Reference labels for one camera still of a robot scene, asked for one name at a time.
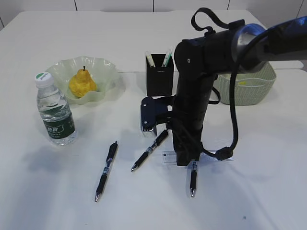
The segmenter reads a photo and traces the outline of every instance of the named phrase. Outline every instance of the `pen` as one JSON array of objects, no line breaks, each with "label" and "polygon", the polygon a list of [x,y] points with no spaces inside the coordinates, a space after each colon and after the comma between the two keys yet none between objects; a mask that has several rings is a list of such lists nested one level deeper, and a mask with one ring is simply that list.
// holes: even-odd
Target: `pen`
[{"label": "pen", "polygon": [[153,61],[153,56],[152,56],[152,54],[150,53],[149,50],[146,50],[145,55],[146,55],[146,58],[148,60],[149,66],[155,67],[155,64],[154,64],[154,61]]},{"label": "pen", "polygon": [[190,181],[190,193],[191,193],[191,197],[194,197],[194,196],[195,196],[196,178],[197,178],[197,162],[194,161],[194,162],[193,162],[193,165],[192,165],[191,181]]},{"label": "pen", "polygon": [[146,151],[140,156],[140,158],[134,163],[133,167],[131,168],[131,172],[133,172],[135,169],[137,169],[143,161],[153,152],[155,148],[157,148],[163,140],[165,140],[168,136],[168,131],[164,130],[156,140],[154,140],[154,143],[146,149]]},{"label": "pen", "polygon": [[164,60],[163,60],[162,67],[166,67],[166,66],[167,66],[168,61],[169,61],[169,59],[171,58],[171,56],[172,56],[172,50],[171,50],[171,49],[168,49],[167,52],[166,52],[166,54],[165,54],[165,58],[164,58]]},{"label": "pen", "polygon": [[99,196],[102,194],[102,191],[105,187],[105,184],[106,184],[106,179],[107,179],[107,175],[109,173],[109,170],[110,170],[110,166],[111,166],[111,163],[115,157],[115,152],[117,150],[117,147],[118,147],[118,144],[117,144],[117,141],[115,141],[115,143],[113,143],[111,146],[110,146],[110,149],[109,149],[109,153],[106,157],[106,166],[102,172],[102,175],[100,177],[100,181],[99,181],[99,185],[96,189],[96,196],[95,196],[95,202],[98,201],[99,199]]}]

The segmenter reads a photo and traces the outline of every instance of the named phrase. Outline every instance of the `pear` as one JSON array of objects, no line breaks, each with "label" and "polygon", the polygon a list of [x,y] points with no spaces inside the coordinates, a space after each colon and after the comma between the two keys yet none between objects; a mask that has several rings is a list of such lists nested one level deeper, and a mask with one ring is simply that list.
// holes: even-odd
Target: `pear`
[{"label": "pear", "polygon": [[78,70],[77,74],[69,81],[69,89],[76,97],[83,97],[89,91],[96,91],[97,86],[89,71],[83,66],[83,69]]}]

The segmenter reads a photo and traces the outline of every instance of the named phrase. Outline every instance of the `bottle label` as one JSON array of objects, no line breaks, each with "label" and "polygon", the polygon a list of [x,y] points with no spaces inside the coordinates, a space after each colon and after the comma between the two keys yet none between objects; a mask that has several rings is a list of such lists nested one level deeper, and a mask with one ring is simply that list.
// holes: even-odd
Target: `bottle label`
[{"label": "bottle label", "polygon": [[49,136],[53,139],[62,139],[68,137],[75,131],[75,124],[72,119],[72,113],[61,121],[44,121]]}]

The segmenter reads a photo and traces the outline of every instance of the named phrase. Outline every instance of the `white pen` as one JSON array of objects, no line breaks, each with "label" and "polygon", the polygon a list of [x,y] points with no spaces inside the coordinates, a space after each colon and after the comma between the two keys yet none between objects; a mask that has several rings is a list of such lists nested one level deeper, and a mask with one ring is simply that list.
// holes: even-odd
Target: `white pen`
[{"label": "white pen", "polygon": [[152,54],[150,53],[149,50],[146,50],[145,55],[146,55],[146,58],[147,58],[147,60],[148,60],[149,66],[150,66],[150,67],[155,67],[155,64],[154,64],[154,61],[153,61]]},{"label": "white pen", "polygon": [[169,59],[172,57],[172,50],[168,49],[166,54],[165,54],[165,58],[163,60],[163,64],[162,67],[166,67],[168,64]]}]

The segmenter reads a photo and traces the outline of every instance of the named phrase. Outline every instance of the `basket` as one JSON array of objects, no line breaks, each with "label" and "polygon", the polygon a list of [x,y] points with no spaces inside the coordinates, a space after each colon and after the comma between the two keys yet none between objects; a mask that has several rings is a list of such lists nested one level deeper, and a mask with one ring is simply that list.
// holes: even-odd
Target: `basket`
[{"label": "basket", "polygon": [[[258,104],[268,94],[276,80],[276,73],[267,62],[257,73],[238,74],[235,84],[236,105]],[[214,87],[221,94],[221,102],[229,104],[230,74],[219,75]]]}]

